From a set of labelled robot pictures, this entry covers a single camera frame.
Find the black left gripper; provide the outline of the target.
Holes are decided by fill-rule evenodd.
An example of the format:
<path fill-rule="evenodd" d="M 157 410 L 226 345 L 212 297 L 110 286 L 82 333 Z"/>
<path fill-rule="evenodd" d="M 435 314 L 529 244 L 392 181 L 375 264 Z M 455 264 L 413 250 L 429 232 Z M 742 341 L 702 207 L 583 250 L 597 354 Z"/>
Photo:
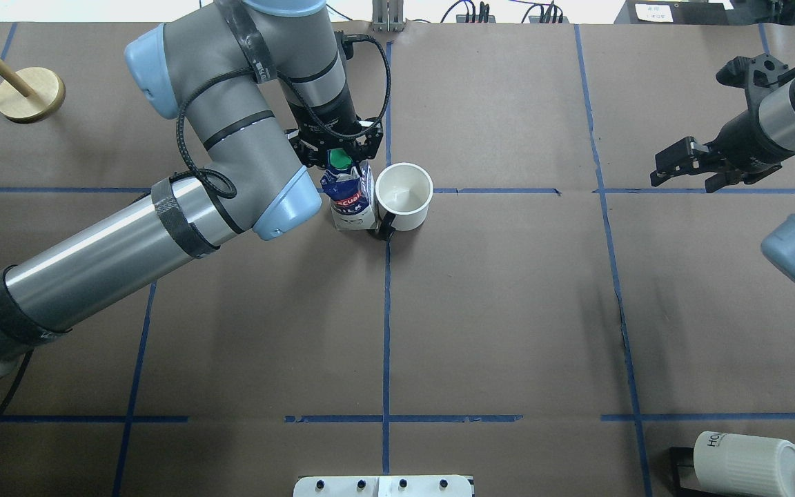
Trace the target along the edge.
<path fill-rule="evenodd" d="M 324 169 L 335 151 L 353 162 L 373 159 L 384 139 L 384 111 L 377 117 L 360 119 L 353 104 L 333 104 L 307 109 L 290 104 L 296 127 L 285 132 L 300 163 Z"/>

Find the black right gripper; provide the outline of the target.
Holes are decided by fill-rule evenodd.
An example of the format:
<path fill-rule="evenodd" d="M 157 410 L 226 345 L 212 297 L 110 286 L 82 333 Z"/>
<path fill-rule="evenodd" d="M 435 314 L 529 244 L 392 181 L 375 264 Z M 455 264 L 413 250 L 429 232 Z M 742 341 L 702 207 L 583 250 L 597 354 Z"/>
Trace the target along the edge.
<path fill-rule="evenodd" d="M 709 194 L 739 182 L 755 184 L 780 170 L 785 160 L 785 150 L 767 138 L 748 110 L 726 123 L 706 145 L 687 136 L 656 153 L 651 186 L 658 188 L 672 178 L 704 173 L 700 161 L 709 154 L 715 155 L 717 163 L 716 174 L 705 182 Z"/>

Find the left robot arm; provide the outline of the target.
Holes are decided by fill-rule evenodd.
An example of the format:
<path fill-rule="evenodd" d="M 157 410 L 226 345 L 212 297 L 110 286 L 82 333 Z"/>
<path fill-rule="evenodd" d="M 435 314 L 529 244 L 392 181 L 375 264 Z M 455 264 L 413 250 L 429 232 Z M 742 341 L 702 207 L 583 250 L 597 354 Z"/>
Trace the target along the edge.
<path fill-rule="evenodd" d="M 273 240 L 322 207 L 309 175 L 343 150 L 375 157 L 382 117 L 357 116 L 345 70 L 366 34 L 323 1 L 215 1 L 146 32 L 124 59 L 176 119 L 185 172 L 22 264 L 0 271 L 0 378 L 19 356 L 240 233 Z"/>

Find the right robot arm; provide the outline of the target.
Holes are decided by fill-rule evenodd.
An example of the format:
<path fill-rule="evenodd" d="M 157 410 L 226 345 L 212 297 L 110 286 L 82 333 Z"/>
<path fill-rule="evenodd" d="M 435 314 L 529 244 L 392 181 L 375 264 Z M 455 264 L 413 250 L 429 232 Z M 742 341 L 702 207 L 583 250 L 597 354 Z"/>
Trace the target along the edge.
<path fill-rule="evenodd" d="M 687 136 L 658 152 L 649 177 L 654 188 L 703 173 L 709 194 L 739 183 L 752 185 L 795 156 L 795 66 L 769 54 L 735 57 L 715 77 L 726 87 L 741 88 L 747 109 L 706 144 Z M 795 283 L 795 214 L 761 242 L 760 250 Z"/>

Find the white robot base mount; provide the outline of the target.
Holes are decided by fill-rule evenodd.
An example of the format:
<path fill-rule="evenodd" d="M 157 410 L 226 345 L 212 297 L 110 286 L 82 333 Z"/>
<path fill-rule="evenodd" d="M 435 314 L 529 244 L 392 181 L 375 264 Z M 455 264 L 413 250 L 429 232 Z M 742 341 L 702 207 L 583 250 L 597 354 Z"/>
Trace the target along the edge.
<path fill-rule="evenodd" d="M 293 488 L 293 496 L 474 495 L 473 477 L 458 474 L 302 477 Z"/>

